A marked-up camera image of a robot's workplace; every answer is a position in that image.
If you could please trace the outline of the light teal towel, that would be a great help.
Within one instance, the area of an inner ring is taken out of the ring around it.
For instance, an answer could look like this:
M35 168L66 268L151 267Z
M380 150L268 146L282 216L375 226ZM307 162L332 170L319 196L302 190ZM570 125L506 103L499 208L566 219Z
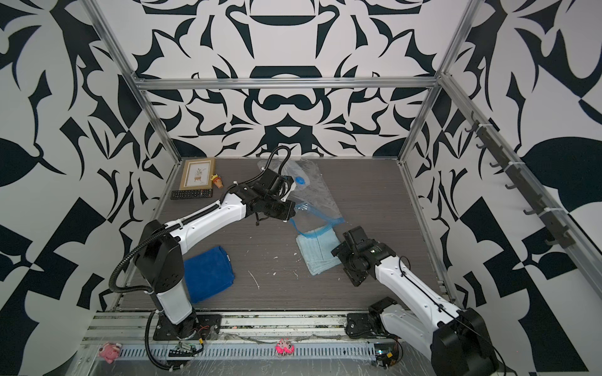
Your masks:
M332 255L332 251L341 244L332 227L321 227L307 235L300 234L296 238L296 244L312 276L341 264Z

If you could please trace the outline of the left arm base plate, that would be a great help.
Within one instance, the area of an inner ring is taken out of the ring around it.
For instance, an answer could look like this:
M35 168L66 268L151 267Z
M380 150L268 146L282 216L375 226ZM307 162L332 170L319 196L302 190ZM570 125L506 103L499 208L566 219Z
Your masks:
M206 340L218 335L222 316L219 314L203 314L189 316L180 324L173 324L166 315L158 316L157 324L152 324L152 339L156 342Z

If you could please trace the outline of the clear plastic vacuum bag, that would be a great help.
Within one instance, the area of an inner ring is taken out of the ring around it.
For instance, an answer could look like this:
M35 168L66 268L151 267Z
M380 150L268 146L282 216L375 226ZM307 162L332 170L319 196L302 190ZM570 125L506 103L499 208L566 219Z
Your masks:
M293 177L296 186L288 199L296 203L296 214L289 222L300 236L317 238L345 223L318 164L309 159L286 162L283 175Z

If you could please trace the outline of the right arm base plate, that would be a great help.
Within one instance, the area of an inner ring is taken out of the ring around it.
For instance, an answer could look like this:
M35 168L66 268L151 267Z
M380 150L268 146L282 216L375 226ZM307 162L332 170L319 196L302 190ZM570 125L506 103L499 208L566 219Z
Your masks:
M376 312L348 313L345 333L352 339L388 338L390 336L379 313Z

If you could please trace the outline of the dark blue towel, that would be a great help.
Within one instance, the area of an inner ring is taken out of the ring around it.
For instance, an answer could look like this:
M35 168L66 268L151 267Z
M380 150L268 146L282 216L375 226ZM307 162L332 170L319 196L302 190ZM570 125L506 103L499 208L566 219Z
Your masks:
M184 280L193 304L227 290L235 281L229 255L218 246L186 260Z

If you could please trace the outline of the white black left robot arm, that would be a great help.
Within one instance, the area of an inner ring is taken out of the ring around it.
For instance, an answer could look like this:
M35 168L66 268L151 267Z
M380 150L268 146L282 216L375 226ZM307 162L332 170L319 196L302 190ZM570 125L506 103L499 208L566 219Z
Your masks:
M195 314L183 286L183 256L208 236L249 216L257 222L290 220L295 202L288 195L295 187L290 175L264 169L254 179L229 186L219 200L188 216L166 224L149 223L143 235L148 244L141 246L133 262L158 312L175 326L191 321Z

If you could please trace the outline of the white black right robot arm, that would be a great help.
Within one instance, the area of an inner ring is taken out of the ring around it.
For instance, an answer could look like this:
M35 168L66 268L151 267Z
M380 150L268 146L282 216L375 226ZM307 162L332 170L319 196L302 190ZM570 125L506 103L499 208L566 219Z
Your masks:
M358 287L372 277L394 294L371 305L366 314L348 315L348 337L407 342L430 359L437 375L493 375L500 370L502 357L479 313L439 296L388 245L368 238L362 227L343 236L332 255L351 283Z

